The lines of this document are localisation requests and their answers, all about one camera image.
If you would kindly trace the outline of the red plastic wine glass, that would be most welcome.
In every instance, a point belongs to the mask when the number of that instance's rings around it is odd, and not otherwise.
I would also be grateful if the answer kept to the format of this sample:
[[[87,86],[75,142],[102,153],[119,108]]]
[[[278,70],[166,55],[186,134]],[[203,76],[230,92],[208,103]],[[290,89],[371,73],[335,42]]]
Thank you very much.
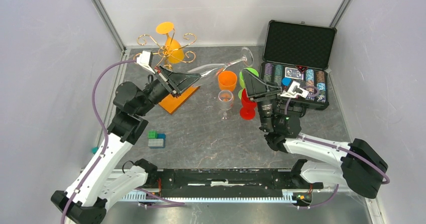
[[[256,115],[257,104],[247,97],[246,89],[241,91],[240,117],[244,120],[252,120]]]

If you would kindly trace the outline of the orange plastic wine glass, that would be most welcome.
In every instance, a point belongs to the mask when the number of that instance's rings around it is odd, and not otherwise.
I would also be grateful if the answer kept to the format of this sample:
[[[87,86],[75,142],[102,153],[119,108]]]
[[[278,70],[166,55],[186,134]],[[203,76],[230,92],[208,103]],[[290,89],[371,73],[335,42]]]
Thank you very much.
[[[218,75],[218,85],[220,90],[234,91],[238,77],[232,71],[223,71]]]

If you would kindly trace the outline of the clear wine glass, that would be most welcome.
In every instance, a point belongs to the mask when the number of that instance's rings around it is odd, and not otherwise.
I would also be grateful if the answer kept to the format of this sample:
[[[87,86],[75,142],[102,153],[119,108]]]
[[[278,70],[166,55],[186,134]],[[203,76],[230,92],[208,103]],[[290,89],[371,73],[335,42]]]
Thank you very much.
[[[221,90],[218,94],[219,114],[222,120],[228,118],[228,112],[234,105],[234,95],[229,90]]]
[[[251,67],[253,62],[254,57],[252,51],[248,47],[242,47],[241,57],[236,60],[228,63],[205,64],[189,70],[188,73],[197,73],[201,75],[201,78],[192,85],[193,87],[200,87],[212,82],[221,72],[225,71],[230,66],[242,63],[245,67]]]

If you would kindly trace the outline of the yellow-orange plastic wine glass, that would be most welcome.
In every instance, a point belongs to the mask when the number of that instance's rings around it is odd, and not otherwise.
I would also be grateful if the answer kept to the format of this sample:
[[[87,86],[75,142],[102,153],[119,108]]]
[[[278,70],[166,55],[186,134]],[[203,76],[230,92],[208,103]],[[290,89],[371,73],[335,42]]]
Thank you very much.
[[[156,27],[156,33],[166,36],[164,45],[159,49],[159,55],[164,59],[164,64],[177,64],[184,58],[180,43],[174,39],[175,29],[172,22],[163,22]]]

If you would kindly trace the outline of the clear wine glass back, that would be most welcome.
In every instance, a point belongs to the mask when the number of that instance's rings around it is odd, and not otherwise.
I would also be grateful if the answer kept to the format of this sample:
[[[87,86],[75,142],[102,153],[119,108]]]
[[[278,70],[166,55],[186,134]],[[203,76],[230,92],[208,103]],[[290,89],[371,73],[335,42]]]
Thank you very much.
[[[253,62],[254,57],[252,51],[248,47],[242,47],[241,57],[236,60],[228,63],[205,64],[189,70],[188,73],[197,73],[201,75],[201,78],[192,85],[193,87],[200,87],[212,82],[221,72],[225,71],[230,66],[242,63],[245,67],[251,67]]]

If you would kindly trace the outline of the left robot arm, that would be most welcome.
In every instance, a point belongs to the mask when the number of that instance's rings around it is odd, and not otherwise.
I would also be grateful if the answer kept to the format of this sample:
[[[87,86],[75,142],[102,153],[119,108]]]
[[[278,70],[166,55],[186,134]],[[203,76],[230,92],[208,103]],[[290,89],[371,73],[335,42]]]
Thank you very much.
[[[144,89],[126,81],[116,89],[116,114],[108,127],[100,122],[104,141],[77,179],[66,189],[57,190],[51,201],[66,218],[75,223],[101,223],[106,213],[126,194],[140,187],[153,187],[158,181],[157,167],[146,160],[107,184],[122,157],[136,144],[148,121],[143,119],[168,95],[180,96],[199,81],[199,73],[173,72],[162,66],[146,69],[154,77]]]

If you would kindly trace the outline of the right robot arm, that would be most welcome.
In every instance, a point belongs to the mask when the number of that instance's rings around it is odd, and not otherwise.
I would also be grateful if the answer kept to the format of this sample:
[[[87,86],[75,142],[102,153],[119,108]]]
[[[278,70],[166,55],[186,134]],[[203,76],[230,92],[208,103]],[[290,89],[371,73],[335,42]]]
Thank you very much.
[[[336,142],[302,133],[300,118],[280,111],[281,97],[311,97],[307,86],[287,79],[286,89],[275,82],[265,82],[247,69],[242,70],[246,96],[257,104],[260,130],[273,151],[310,157],[300,161],[291,172],[290,182],[297,188],[308,183],[345,185],[363,197],[374,199],[382,185],[390,183],[387,163],[364,140]]]

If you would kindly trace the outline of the blue poker chip disc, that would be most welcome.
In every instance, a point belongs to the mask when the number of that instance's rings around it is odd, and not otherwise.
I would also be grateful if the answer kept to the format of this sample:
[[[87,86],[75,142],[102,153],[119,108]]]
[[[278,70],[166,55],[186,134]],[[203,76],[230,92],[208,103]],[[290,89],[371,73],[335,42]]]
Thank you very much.
[[[281,84],[283,86],[290,86],[292,81],[293,80],[291,78],[285,77],[285,78],[282,79]]]

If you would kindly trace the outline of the playing card deck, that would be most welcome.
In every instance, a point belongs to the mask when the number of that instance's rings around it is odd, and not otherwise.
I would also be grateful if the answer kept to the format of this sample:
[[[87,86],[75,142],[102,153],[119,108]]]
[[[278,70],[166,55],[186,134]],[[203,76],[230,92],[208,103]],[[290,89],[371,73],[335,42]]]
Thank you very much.
[[[285,77],[303,80],[303,73],[297,68],[285,67]]]

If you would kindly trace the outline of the black poker chip case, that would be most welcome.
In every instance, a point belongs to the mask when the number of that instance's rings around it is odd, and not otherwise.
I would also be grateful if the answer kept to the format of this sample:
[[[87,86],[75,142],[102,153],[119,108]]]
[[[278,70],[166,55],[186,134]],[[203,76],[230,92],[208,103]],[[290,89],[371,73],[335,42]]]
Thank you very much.
[[[307,109],[325,110],[329,106],[328,73],[330,56],[337,29],[303,23],[271,20],[268,24],[260,76],[279,85],[285,78],[285,67],[297,68],[303,80],[292,79],[305,86],[310,96],[294,98],[285,107],[286,97],[279,99],[282,110],[304,116]]]

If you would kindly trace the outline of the blue toy brick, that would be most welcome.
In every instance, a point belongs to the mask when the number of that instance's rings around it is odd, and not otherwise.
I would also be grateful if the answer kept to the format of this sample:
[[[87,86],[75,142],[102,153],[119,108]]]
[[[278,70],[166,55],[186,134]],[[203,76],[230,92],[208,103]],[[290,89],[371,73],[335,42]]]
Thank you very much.
[[[164,133],[158,133],[157,134],[157,138],[158,139],[163,139],[165,141],[166,140],[166,135]]]

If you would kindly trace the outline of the green toy brick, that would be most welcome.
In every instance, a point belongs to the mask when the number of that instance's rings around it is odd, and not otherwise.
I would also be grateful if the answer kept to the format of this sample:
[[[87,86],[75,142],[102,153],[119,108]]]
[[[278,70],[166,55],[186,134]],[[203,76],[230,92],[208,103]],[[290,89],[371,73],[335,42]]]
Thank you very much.
[[[158,133],[154,130],[150,130],[147,134],[148,139],[157,139]]]

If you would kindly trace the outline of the grey toy brick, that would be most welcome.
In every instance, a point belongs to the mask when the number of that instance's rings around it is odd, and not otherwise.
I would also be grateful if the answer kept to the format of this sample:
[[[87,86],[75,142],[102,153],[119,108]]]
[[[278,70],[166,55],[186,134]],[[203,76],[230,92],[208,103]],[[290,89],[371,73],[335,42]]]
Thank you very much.
[[[164,139],[149,139],[148,147],[150,149],[161,149],[165,147]]]

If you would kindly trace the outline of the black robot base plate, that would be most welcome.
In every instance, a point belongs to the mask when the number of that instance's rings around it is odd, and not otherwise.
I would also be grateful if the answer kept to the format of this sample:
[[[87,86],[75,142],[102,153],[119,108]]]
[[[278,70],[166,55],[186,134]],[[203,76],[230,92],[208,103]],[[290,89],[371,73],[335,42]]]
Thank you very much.
[[[149,177],[145,189],[161,197],[244,198],[281,197],[283,190],[321,190],[321,182],[305,181],[289,169],[163,169]]]

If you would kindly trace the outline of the teal clip on rail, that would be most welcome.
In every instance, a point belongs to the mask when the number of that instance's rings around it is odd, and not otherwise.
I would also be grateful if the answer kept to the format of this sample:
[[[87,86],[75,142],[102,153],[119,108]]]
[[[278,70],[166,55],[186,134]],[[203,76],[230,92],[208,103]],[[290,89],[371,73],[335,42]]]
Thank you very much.
[[[98,151],[98,147],[93,147],[91,149],[92,154],[96,154],[97,151]]]

